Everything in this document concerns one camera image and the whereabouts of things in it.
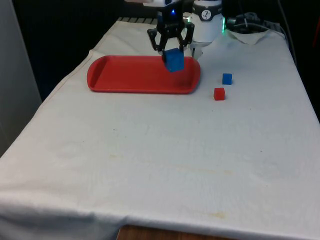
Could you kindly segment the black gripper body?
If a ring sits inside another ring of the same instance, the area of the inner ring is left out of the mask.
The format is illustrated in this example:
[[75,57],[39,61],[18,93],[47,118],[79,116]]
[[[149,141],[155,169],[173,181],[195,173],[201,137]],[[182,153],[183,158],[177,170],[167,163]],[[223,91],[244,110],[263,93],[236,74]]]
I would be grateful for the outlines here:
[[157,8],[157,31],[166,32],[168,29],[183,29],[183,4],[168,4]]

